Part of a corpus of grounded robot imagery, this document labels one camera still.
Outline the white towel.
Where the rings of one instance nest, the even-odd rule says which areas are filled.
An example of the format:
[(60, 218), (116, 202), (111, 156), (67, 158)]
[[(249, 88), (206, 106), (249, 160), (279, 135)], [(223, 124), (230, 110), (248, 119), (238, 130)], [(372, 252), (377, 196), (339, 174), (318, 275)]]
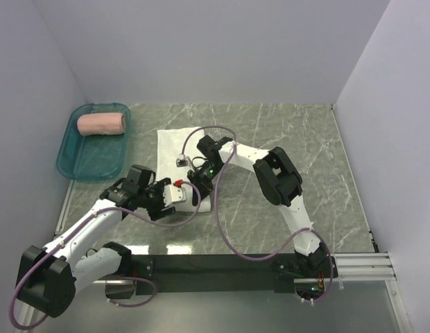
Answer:
[(170, 178), (172, 182), (188, 181), (188, 171), (204, 162), (203, 154), (197, 149), (199, 140), (205, 136), (204, 130), (199, 130), (187, 140), (184, 153), (182, 153), (185, 140), (196, 129), (197, 127), (157, 131), (156, 174), (158, 180)]

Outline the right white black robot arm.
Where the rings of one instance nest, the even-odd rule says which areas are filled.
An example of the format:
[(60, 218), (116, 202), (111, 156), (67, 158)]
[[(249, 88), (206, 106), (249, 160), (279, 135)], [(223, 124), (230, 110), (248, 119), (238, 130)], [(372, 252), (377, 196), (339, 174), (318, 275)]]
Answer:
[(277, 271), (291, 278), (334, 279), (338, 272), (323, 238), (314, 230), (302, 196), (302, 176), (283, 148), (270, 150), (239, 144), (224, 137), (214, 141), (209, 135), (199, 140), (197, 149), (205, 161), (187, 177), (202, 198), (218, 197), (221, 176), (232, 165), (254, 173), (264, 198), (282, 214), (295, 252), (282, 255), (280, 250), (264, 256)]

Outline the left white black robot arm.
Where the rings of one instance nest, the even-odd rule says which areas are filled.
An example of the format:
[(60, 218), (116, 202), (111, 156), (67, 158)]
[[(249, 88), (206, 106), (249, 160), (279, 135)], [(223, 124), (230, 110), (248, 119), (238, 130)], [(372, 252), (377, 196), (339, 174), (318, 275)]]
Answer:
[(24, 251), (14, 297), (56, 318), (94, 281), (108, 275), (134, 277), (132, 252), (125, 246), (110, 242), (93, 255), (86, 252), (137, 209), (145, 209), (153, 222), (175, 213), (174, 205), (186, 198), (184, 189), (170, 178), (156, 180), (153, 170), (133, 165), (64, 234), (43, 248), (31, 246)]

